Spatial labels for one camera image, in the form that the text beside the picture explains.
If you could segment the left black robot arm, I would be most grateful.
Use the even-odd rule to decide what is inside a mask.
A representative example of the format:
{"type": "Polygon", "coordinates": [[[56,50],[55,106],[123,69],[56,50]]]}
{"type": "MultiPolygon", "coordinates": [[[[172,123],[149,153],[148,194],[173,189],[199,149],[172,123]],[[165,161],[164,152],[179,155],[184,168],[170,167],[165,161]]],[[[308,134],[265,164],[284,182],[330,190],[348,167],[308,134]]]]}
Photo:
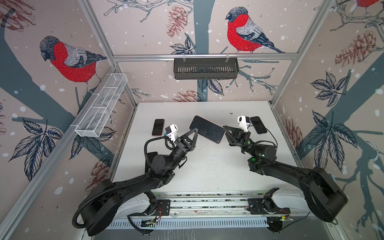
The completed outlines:
{"type": "Polygon", "coordinates": [[[198,131],[194,128],[178,137],[168,148],[171,150],[169,155],[157,154],[153,158],[149,158],[147,147],[159,138],[148,140],[144,145],[148,172],[122,182],[103,180],[80,203],[72,218],[73,227],[86,229],[90,237],[95,236],[113,222],[120,206],[140,194],[146,194],[151,205],[156,205],[152,190],[167,185],[175,175],[174,170],[184,165],[183,160],[187,158],[187,153],[196,147],[198,131]]]}

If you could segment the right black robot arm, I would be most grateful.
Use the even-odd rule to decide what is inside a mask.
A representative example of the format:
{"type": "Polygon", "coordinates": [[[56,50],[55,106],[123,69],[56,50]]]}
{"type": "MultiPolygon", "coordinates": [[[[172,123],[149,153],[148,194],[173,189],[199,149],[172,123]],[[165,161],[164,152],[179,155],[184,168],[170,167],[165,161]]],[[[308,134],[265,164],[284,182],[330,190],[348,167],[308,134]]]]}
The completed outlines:
{"type": "Polygon", "coordinates": [[[320,168],[299,168],[277,161],[277,145],[268,141],[254,142],[250,132],[224,126],[225,135],[231,147],[241,148],[249,154],[248,166],[251,172],[282,180],[299,188],[310,211],[324,222],[331,223],[347,204],[348,198],[327,172],[320,168]]]}

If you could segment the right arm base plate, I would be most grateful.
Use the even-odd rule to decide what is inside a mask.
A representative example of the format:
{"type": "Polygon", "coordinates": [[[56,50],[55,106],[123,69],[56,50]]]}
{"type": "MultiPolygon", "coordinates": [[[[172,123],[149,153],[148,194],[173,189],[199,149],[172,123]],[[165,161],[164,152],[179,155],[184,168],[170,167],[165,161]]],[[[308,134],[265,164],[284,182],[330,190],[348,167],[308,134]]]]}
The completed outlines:
{"type": "Polygon", "coordinates": [[[278,207],[272,199],[264,198],[253,198],[248,199],[248,208],[252,215],[290,215],[291,211],[289,208],[280,208],[278,207]]]}

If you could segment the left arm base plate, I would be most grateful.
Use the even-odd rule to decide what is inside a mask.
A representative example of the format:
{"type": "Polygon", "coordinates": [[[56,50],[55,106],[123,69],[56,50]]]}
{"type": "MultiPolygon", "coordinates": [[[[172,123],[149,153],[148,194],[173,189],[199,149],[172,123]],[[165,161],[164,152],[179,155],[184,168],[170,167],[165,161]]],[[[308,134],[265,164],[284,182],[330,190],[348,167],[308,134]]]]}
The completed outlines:
{"type": "Polygon", "coordinates": [[[168,216],[170,214],[170,203],[170,200],[151,201],[143,214],[145,216],[168,216]]]}

